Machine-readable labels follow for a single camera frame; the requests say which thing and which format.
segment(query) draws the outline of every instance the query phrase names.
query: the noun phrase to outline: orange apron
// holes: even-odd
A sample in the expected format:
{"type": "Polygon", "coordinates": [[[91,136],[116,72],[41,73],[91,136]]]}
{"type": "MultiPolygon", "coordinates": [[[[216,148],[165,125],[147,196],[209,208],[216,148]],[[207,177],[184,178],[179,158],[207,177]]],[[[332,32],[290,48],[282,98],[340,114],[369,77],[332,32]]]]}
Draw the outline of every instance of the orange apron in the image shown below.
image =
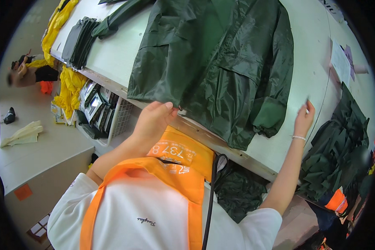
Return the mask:
{"type": "Polygon", "coordinates": [[[147,157],[122,161],[108,171],[82,222],[80,250],[92,248],[94,223],[107,185],[114,180],[131,176],[134,171],[142,168],[188,200],[189,249],[200,250],[204,179],[211,181],[213,159],[214,152],[211,149],[168,126],[147,157]],[[156,158],[175,164],[165,164],[156,158]]]}

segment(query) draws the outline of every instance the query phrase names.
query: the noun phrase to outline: black cable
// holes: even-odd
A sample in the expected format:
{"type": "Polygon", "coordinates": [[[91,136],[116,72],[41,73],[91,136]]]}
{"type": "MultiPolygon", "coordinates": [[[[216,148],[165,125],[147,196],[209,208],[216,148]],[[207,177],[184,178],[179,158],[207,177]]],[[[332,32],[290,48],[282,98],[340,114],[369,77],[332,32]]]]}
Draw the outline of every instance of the black cable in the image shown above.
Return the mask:
{"type": "Polygon", "coordinates": [[[205,250],[207,247],[207,241],[208,241],[208,233],[210,231],[210,222],[211,222],[211,213],[212,213],[212,205],[213,205],[213,199],[214,199],[214,186],[215,186],[215,178],[217,177],[217,170],[220,167],[219,162],[221,157],[225,157],[226,162],[228,161],[228,158],[225,154],[220,154],[219,156],[216,156],[213,165],[212,165],[212,173],[211,173],[211,191],[210,191],[210,202],[208,204],[208,213],[207,213],[207,221],[205,223],[205,231],[204,231],[204,238],[203,238],[203,246],[201,250],[205,250]]]}

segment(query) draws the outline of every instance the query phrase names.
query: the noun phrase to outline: dark green raincoat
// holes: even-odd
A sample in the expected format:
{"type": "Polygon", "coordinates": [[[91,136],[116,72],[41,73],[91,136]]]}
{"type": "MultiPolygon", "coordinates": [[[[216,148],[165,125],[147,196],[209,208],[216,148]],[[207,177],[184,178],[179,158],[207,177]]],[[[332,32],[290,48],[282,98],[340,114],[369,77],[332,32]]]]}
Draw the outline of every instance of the dark green raincoat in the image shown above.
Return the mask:
{"type": "MultiPolygon", "coordinates": [[[[114,33],[148,2],[129,0],[92,35],[114,33]]],[[[180,105],[246,150],[255,133],[271,137],[282,126],[292,72],[289,16],[277,0],[157,0],[127,96],[180,105]]]]}
{"type": "Polygon", "coordinates": [[[301,186],[297,194],[318,201],[326,192],[334,193],[341,186],[344,193],[355,179],[364,177],[369,154],[366,119],[350,91],[343,92],[332,120],[318,130],[311,141],[312,148],[303,159],[301,186]]]}
{"type": "Polygon", "coordinates": [[[229,161],[215,179],[214,192],[218,204],[236,222],[246,217],[247,212],[254,211],[262,203],[262,194],[269,181],[250,170],[229,161]]]}

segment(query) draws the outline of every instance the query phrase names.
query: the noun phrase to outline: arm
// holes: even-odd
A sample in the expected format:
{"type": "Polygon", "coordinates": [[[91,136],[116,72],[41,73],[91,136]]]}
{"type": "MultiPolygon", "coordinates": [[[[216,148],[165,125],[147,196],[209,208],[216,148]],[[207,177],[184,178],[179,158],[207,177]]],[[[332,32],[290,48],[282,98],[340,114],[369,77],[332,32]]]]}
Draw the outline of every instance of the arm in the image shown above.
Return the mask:
{"type": "Polygon", "coordinates": [[[100,156],[86,175],[100,185],[107,172],[123,160],[145,157],[177,116],[172,103],[153,102],[140,113],[132,135],[114,150],[100,156]]]}
{"type": "Polygon", "coordinates": [[[27,57],[27,56],[24,56],[24,60],[22,61],[22,63],[21,63],[21,64],[25,64],[25,63],[26,63],[26,61],[28,61],[28,57],[27,57]]]}
{"type": "Polygon", "coordinates": [[[18,69],[18,75],[20,76],[20,78],[24,77],[27,70],[28,70],[28,68],[26,67],[25,63],[22,63],[20,65],[20,68],[18,69]]]}
{"type": "MultiPolygon", "coordinates": [[[[306,137],[314,119],[315,109],[310,101],[303,105],[297,114],[294,135],[306,137]]],[[[303,156],[305,141],[294,138],[290,144],[288,154],[282,165],[275,182],[272,184],[270,193],[259,208],[270,207],[277,210],[281,215],[285,212],[291,202],[299,179],[301,158],[303,156]]]]}

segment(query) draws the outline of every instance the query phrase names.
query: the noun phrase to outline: white table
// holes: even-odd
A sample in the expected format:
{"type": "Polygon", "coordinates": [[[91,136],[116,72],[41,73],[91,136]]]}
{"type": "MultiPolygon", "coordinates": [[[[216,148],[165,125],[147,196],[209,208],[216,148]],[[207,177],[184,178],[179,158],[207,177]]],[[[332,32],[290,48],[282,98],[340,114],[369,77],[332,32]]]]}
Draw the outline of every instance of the white table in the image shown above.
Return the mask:
{"type": "MultiPolygon", "coordinates": [[[[97,5],[98,0],[80,0],[69,20],[60,30],[51,54],[61,58],[65,41],[79,19],[84,16],[103,20],[122,3],[97,5]]],[[[346,24],[338,24],[316,0],[281,0],[289,13],[294,38],[294,70],[285,121],[271,138],[255,135],[247,151],[231,149],[215,134],[200,124],[178,117],[172,124],[181,132],[205,144],[214,151],[226,154],[234,162],[273,181],[287,154],[294,130],[296,113],[309,96],[316,109],[315,121],[307,135],[305,153],[319,127],[330,120],[341,95],[338,84],[330,77],[331,35],[344,45],[351,46],[355,64],[367,64],[365,56],[346,24]]],[[[151,6],[141,10],[119,27],[111,37],[96,39],[86,67],[80,72],[102,86],[126,98],[129,77],[141,39],[147,26],[151,6]]],[[[375,137],[375,83],[371,74],[356,76],[350,89],[362,112],[370,117],[368,136],[375,137]]],[[[143,108],[145,103],[129,100],[143,108]]]]}

